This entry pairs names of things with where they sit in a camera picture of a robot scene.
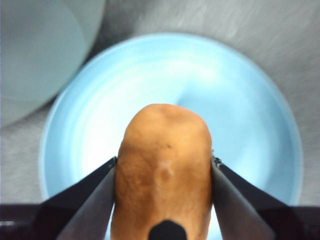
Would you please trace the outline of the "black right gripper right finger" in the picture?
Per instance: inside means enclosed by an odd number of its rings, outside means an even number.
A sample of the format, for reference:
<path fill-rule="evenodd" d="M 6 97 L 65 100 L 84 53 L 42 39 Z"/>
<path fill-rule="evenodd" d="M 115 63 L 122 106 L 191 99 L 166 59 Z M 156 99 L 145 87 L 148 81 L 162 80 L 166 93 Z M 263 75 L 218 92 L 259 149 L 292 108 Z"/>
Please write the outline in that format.
<path fill-rule="evenodd" d="M 298 240 L 292 208 L 244 180 L 212 157 L 212 200 L 225 240 Z"/>

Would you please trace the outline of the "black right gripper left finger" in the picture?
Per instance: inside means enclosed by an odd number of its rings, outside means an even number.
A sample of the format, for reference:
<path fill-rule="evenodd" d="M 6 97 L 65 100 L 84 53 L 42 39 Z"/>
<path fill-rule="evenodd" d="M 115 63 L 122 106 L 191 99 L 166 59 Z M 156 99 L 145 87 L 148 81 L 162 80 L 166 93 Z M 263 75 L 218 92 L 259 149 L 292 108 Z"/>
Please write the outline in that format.
<path fill-rule="evenodd" d="M 103 240 L 114 204 L 113 157 L 84 179 L 39 206 L 35 240 Z"/>

